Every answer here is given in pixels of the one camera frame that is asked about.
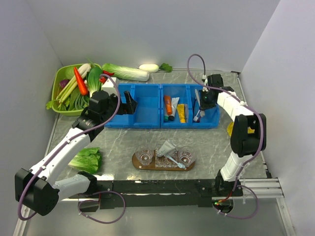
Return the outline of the white blue toothbrush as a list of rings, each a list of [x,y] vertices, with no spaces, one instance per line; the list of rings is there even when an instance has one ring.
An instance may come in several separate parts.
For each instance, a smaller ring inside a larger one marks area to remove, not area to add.
[[[183,170],[187,169],[186,165],[183,164],[181,161],[179,161],[176,158],[175,154],[172,154],[172,155],[171,154],[166,154],[165,157],[167,159],[171,160],[172,162],[174,162],[178,168],[183,169]]]

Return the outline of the white toothpaste tube blue cap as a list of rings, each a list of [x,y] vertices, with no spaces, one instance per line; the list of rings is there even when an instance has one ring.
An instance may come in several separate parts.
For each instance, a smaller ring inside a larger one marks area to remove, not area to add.
[[[173,151],[176,148],[176,145],[170,141],[166,140],[163,145],[160,147],[160,149],[157,150],[157,157],[164,156],[168,154],[169,152]]]

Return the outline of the clear plastic cup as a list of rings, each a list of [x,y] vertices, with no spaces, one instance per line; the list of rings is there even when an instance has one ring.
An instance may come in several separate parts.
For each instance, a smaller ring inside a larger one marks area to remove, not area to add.
[[[189,167],[196,160],[196,153],[190,146],[183,146],[178,150],[178,162]]]
[[[149,165],[153,159],[154,150],[151,146],[142,145],[137,147],[135,156],[142,165]]]

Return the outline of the white red toothpaste tube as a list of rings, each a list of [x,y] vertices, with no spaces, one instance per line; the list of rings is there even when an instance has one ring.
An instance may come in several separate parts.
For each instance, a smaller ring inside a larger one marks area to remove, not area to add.
[[[174,144],[172,141],[165,141],[163,146],[162,146],[163,150],[161,151],[162,155],[165,156],[166,154],[174,151],[177,148],[177,145]]]

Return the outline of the clear square organizer tray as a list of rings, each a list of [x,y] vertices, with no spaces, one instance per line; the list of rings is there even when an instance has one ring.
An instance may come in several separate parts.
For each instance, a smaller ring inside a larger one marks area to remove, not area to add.
[[[178,159],[178,150],[174,150],[169,154],[175,154],[176,158]],[[171,160],[167,159],[165,156],[156,157],[155,158],[155,167],[156,168],[176,168],[176,164]]]

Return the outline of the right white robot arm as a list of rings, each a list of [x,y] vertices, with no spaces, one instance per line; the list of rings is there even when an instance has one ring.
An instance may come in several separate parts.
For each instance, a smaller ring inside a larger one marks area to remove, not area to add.
[[[197,92],[200,115],[206,110],[220,106],[233,121],[230,136],[231,154],[220,169],[221,180],[215,183],[215,190],[226,196],[236,188],[243,169],[266,147],[266,116],[248,107],[230,87],[223,85],[220,74],[203,75],[203,88]]]

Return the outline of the grey toothbrush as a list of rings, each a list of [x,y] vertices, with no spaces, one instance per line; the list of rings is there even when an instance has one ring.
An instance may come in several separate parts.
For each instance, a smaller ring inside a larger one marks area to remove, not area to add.
[[[202,118],[202,117],[205,116],[205,112],[203,110],[201,110],[201,102],[200,102],[200,97],[199,97],[199,91],[197,89],[195,89],[195,97],[196,97],[196,100],[197,100],[198,105],[199,105],[199,110],[197,112],[197,115],[199,115],[200,118]]]

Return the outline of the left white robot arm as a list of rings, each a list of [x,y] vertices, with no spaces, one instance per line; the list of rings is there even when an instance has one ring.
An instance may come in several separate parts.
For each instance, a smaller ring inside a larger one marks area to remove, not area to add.
[[[115,115],[135,113],[137,102],[129,91],[124,91],[124,96],[125,103],[121,102],[119,94],[109,95],[102,90],[95,92],[64,139],[29,170],[21,168],[15,174],[15,198],[19,203],[18,216],[21,220],[25,220],[22,206],[45,216],[60,200],[76,194],[83,194],[87,198],[96,194],[97,179],[92,174],[81,171],[61,181],[57,181],[57,177]]]

